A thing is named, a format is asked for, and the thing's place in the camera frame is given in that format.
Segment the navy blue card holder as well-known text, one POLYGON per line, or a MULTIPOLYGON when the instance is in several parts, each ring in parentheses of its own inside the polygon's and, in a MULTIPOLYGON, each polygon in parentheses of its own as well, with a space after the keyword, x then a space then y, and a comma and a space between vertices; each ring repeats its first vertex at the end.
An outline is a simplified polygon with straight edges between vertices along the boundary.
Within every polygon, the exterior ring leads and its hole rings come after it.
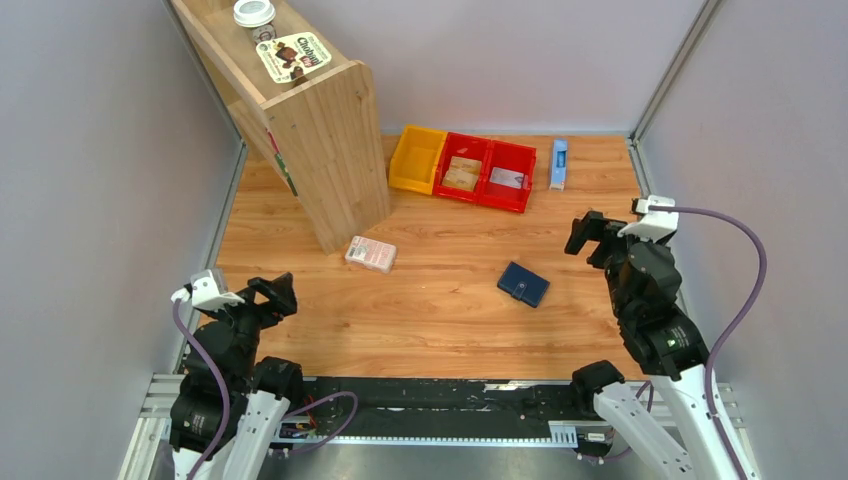
POLYGON ((496 286, 516 301, 538 308, 549 289, 550 282, 527 268, 510 262, 496 286))

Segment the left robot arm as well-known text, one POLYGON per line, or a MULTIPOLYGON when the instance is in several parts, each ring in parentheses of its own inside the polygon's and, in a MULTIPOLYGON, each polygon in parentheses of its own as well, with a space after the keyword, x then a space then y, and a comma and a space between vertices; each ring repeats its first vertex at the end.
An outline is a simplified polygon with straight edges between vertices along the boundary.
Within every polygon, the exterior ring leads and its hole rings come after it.
POLYGON ((257 357, 262 331, 297 312, 293 276, 255 277, 231 292, 219 269, 207 269, 171 301, 190 346, 170 408, 174 476, 255 479, 283 416, 306 399, 299 364, 257 357))

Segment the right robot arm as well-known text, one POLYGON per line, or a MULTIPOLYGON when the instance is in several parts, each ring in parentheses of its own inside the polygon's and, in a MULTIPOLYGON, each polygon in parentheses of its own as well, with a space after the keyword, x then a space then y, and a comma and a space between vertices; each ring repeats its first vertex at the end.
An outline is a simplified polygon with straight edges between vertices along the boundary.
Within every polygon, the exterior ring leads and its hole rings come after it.
POLYGON ((677 304, 682 277, 669 235, 642 239, 632 227, 589 211, 573 221, 565 253, 586 242, 587 262, 601 269, 626 350, 666 405, 679 435, 668 431, 607 360, 574 371, 570 403, 581 417, 600 417, 664 479, 755 479, 708 368, 710 352, 695 323, 677 304))

